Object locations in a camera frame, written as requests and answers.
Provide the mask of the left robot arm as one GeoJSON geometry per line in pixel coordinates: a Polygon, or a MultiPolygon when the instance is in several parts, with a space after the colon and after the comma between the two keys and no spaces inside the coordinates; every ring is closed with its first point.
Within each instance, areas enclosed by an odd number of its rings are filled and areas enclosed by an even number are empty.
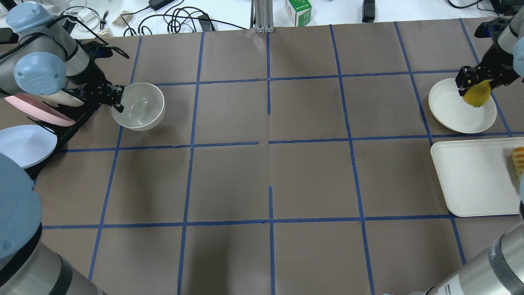
{"type": "Polygon", "coordinates": [[[60,26],[60,18],[41,4],[23,2],[6,16],[18,46],[1,56],[1,98],[41,121],[1,131],[1,293],[2,295],[102,295],[62,256],[41,242],[41,198],[26,168],[49,159],[90,114],[73,121],[32,95],[72,93],[86,107],[102,104],[122,112],[124,87],[109,82],[94,54],[60,26]]]}

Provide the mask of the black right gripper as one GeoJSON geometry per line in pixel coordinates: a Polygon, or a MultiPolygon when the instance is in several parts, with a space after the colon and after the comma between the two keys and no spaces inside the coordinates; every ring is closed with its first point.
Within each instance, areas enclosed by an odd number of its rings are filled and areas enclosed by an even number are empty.
{"type": "Polygon", "coordinates": [[[460,96],[475,85],[481,90],[493,90],[499,86],[508,86],[517,80],[513,69],[513,55],[497,47],[490,47],[481,62],[475,66],[462,66],[457,73],[455,83],[460,96]]]}

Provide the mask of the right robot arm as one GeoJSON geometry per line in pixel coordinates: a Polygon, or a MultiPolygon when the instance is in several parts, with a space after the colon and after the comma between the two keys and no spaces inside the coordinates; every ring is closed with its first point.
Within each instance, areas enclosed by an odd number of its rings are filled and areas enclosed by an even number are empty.
{"type": "MultiPolygon", "coordinates": [[[[523,77],[523,10],[477,27],[475,37],[492,45],[475,67],[463,66],[455,83],[472,107],[481,107],[493,89],[523,77]]],[[[449,278],[424,295],[522,295],[523,221],[510,229],[449,278]]]]}

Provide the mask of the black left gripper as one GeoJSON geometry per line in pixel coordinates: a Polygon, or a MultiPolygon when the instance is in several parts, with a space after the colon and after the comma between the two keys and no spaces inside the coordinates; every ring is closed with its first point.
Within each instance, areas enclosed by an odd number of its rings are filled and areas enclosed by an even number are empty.
{"type": "Polygon", "coordinates": [[[125,86],[112,85],[98,66],[88,66],[76,75],[70,76],[76,86],[75,95],[84,102],[101,103],[111,106],[117,113],[123,113],[121,104],[125,86]]]}

